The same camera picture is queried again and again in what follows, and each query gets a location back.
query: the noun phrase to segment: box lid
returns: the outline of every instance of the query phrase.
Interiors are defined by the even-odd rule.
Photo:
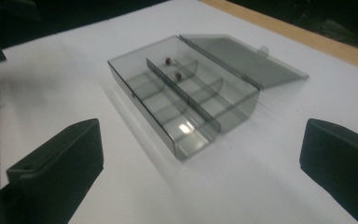
[[[266,89],[308,75],[229,35],[180,35],[184,42],[258,89]]]

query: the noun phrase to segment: clear plastic box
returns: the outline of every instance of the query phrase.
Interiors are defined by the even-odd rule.
[[[179,160],[248,119],[261,89],[306,77],[226,35],[172,36],[108,63]]]

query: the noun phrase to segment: wooden table edge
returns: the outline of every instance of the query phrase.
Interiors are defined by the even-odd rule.
[[[322,35],[317,35],[226,0],[201,0],[201,2],[358,66],[358,49],[355,47],[337,42]]]

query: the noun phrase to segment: white table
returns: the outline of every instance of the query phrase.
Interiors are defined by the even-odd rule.
[[[310,75],[263,91],[250,119],[177,161],[114,81],[107,60],[177,34],[228,34]],[[195,0],[173,0],[6,49],[1,183],[63,128],[98,118],[104,169],[71,223],[355,223],[299,168],[305,125],[358,132],[358,67]]]

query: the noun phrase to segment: white surface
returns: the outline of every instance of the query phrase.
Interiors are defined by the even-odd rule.
[[[159,141],[107,60],[177,34],[228,34],[310,75],[263,91],[249,120],[186,162]],[[71,223],[355,223],[299,168],[309,118],[358,132],[358,67],[194,0],[170,1],[5,50],[5,170],[66,126],[101,122],[104,170]]]

